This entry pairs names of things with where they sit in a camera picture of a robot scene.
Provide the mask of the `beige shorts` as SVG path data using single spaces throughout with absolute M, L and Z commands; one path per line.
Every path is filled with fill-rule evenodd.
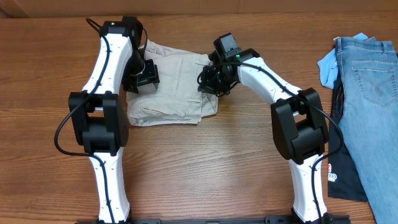
M 211 65 L 206 54 L 175 49 L 148 41 L 145 58 L 157 66 L 160 83 L 126 93 L 127 117 L 133 126 L 198 124 L 218 112 L 218 97 L 198 91 L 197 77 Z

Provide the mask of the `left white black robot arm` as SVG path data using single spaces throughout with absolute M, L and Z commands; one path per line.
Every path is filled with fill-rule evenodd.
M 86 21 L 100 36 L 100 50 L 90 79 L 81 91 L 70 93 L 65 119 L 72 121 L 76 141 L 84 148 L 82 156 L 93 166 L 99 196 L 96 222 L 132 223 L 122 165 L 129 121 L 119 92 L 158 86 L 159 73 L 153 60 L 144 57 L 140 44 L 147 32 L 138 18 L 124 16 L 103 25 Z

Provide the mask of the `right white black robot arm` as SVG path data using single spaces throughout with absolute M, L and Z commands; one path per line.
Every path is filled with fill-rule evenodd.
M 271 107 L 273 141 L 292 173 L 292 223 L 328 223 L 320 170 L 328 130 L 318 93 L 282 79 L 255 50 L 242 50 L 230 33 L 213 45 L 213 64 L 199 74 L 199 91 L 222 97 L 240 83 Z

